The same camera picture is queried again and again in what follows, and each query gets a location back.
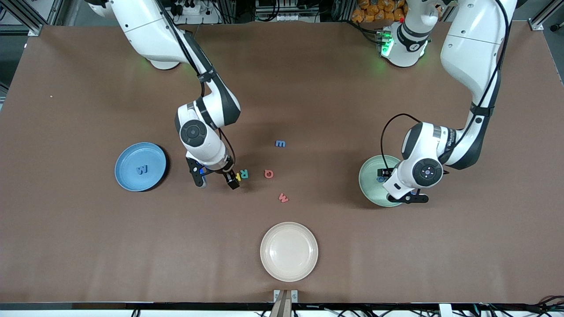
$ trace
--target green plate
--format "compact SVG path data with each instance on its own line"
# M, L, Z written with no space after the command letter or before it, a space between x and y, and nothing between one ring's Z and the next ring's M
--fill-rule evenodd
M389 167L397 165L400 161L389 155L385 155L386 162ZM401 202L390 202L387 199L388 192L384 189L383 184L379 183L376 178L378 177L378 169L384 169L386 165L381 155L369 158L358 173L358 183L360 190L368 198L369 201L382 207L395 207L401 205Z

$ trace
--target blue plate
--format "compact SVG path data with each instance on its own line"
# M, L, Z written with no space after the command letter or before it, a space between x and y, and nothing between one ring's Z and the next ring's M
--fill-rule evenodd
M166 172L165 152L156 144L133 144L121 153L116 162L117 183L128 191L150 190Z

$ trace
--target plate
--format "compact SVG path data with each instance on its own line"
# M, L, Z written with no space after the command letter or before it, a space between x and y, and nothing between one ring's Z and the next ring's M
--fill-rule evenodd
M317 241L311 231L299 223L279 223L262 239L262 265L275 279L299 281L313 271L317 260Z
M389 167L394 167L400 161L389 155L385 155L386 163ZM381 155L369 158L358 173L358 183L360 185L360 190L368 198L369 201L375 203L376 205L382 207L395 207L399 206L401 202L391 202L387 199L388 192L384 188L384 183L380 183L377 180L378 169L384 169L386 165Z
M128 191L147 191L164 177L168 162L165 152L156 144L133 144L120 154L114 175L117 183Z

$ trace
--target orange bag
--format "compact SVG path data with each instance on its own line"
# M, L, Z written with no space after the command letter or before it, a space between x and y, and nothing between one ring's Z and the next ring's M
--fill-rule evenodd
M378 13L378 6L377 5L369 5L368 8L366 8L366 14L367 15L376 15L376 13Z
M378 11L378 13L376 13L376 15L374 16L374 20L382 20L383 18L384 18L383 10Z
M395 9L394 10L394 21L399 21L402 18L405 18L405 16L403 15L403 10L402 9Z
M390 2L389 0L378 0L378 4L377 4L378 10L383 11L384 7L387 6L389 2Z
M361 9L355 9L352 12L352 16L351 16L351 21L355 22L355 23L360 23L364 20L364 10Z
M370 0L357 0L358 6L361 9L366 9L370 5Z
M389 0L388 4L386 6L384 6L384 11L386 12L394 12L395 9L395 1L394 0Z

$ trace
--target white plate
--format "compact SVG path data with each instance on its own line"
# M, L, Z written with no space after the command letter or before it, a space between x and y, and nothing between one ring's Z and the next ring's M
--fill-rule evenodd
M273 278L283 282L305 278L314 269L317 258L314 235L299 223L279 223L262 238L262 265Z

